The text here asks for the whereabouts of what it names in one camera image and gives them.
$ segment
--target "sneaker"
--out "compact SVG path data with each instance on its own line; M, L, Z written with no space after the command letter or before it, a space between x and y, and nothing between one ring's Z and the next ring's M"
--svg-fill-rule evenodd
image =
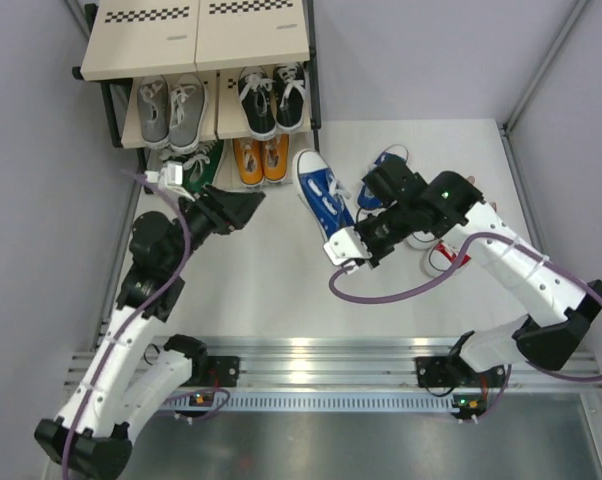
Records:
M225 142L214 140L202 142L183 162L183 186L192 194L198 193L204 185L214 184L221 161L225 156Z
M237 84L239 101L253 138L265 141L277 134L277 124L270 107L272 80L261 67L246 67Z
M423 258L423 269L428 275L436 278L450 268L450 265L452 265L456 258L457 253L454 250L445 243L439 242ZM470 257L466 255L455 274L465 267L469 261Z
M170 93L170 144L172 150L188 154L196 150L203 117L208 108L208 90L191 73L182 75Z
M415 232L412 235L409 235L405 241L415 250L427 250L428 248L434 247L441 240L431 233Z
M292 133L303 125L305 71L300 63L275 65L274 96L277 99L277 125L282 132Z
M263 174L268 182L278 183L285 180L288 170L289 135L277 135L263 142Z
M165 148L168 138L168 82L160 75L144 77L137 90L141 136L148 148Z
M408 163L408 149L403 145L392 145L386 148L370 166L370 169L378 167L390 157L398 157ZM361 191L357 197L357 204L362 210L377 210L383 206L381 201L365 185L361 187Z
M246 187L258 187L263 182L261 143L253 138L235 138L232 142L241 181Z
M354 225L344 200L344 197L350 198L350 194L321 155L314 150L301 150L292 162L294 184L319 223L323 241L327 242L341 228Z

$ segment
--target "gray wall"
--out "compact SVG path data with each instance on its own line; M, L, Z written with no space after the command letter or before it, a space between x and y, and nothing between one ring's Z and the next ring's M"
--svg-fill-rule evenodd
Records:
M40 478L32 434L96 325L130 192L86 41L58 0L0 2L0 480Z
M602 0L595 0L515 131L550 255L602 279ZM588 342L602 366L602 316Z
M327 120L507 120L574 0L316 0Z

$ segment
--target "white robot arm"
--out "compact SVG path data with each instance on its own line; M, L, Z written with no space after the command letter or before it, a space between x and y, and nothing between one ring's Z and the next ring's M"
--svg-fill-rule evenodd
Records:
M544 266L541 255L499 217L481 192L460 175L443 172L431 184L400 159L390 159L364 178L385 210L337 231L324 245L335 265L348 273L364 261L372 267L393 251L393 245L417 231L431 232L459 251L476 234L467 253L523 304L528 314L484 332L470 332L452 349L447 368L459 383L473 373L504 364L530 362L560 370L600 311L583 289ZM517 247L533 252L531 258ZM602 282L590 287L602 297ZM353 301L354 297L344 296Z
M180 199L181 225L159 212L135 220L129 247L133 265L105 338L70 400L35 431L52 461L94 480L115 480L139 432L168 396L184 383L202 385L210 360L206 346L184 335L172 336L155 364L132 381L152 339L165 333L185 285L178 274L187 258L211 234L243 228L264 197L208 185L194 201Z

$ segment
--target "orange sneaker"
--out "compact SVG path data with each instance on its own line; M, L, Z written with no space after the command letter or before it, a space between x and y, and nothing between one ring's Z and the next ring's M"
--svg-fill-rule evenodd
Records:
M289 146L290 135L277 135L263 142L263 173L267 181L278 183L285 180Z
M258 187L263 183L261 165L261 142L253 138L235 138L232 141L234 158L239 176L246 187Z

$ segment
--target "shoe rack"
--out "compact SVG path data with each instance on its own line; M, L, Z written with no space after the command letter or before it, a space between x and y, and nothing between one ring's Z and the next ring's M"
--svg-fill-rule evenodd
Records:
M301 61L305 62L308 93L299 132L312 130L314 148L318 150L321 106L314 0L184 0L178 6L173 3L101 0L100 7L85 6L91 39L83 65L74 67L72 74L77 80L100 85L113 146L136 149L139 168L147 168L136 107L138 83L145 75L162 74L172 84L180 74L194 72L207 82L209 95L201 140L230 139L249 136L236 84L229 88L238 80L241 69L264 65L271 75L274 63ZM124 28L115 30L116 25ZM196 39L194 55L192 38ZM175 41L183 41L182 47L173 49ZM165 42L171 42L170 48ZM131 45L121 50L145 51L147 59L134 54L126 54L125 58L112 55L113 45ZM171 52L170 56L166 56L166 51ZM114 87L123 88L129 100L123 128L115 115Z

